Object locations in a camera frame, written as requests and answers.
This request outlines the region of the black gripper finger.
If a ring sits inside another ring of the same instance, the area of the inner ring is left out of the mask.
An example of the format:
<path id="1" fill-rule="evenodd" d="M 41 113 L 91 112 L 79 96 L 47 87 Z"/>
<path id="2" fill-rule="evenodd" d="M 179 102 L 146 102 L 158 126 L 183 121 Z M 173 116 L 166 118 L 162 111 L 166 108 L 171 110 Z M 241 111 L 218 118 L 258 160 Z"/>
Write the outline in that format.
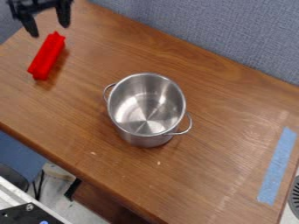
<path id="1" fill-rule="evenodd" d="M 37 25 L 35 19 L 34 19 L 34 15 L 22 11 L 19 13 L 19 18 L 23 23 L 25 29 L 30 32 L 33 37 L 38 38 L 39 30 L 38 30 L 38 25 Z"/>
<path id="2" fill-rule="evenodd" d="M 57 5 L 59 22 L 65 28 L 69 28 L 71 25 L 71 4 L 73 0 L 59 0 Z"/>

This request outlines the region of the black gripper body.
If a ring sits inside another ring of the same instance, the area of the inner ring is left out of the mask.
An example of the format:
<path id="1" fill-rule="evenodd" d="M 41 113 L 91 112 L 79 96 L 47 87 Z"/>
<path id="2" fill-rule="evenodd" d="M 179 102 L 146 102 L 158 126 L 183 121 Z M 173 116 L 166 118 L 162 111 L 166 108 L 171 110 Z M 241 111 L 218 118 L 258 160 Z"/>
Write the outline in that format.
<path id="1" fill-rule="evenodd" d="M 19 13 L 22 11 L 35 14 L 51 8 L 57 10 L 58 2 L 59 0 L 6 0 L 14 18 L 19 18 Z"/>

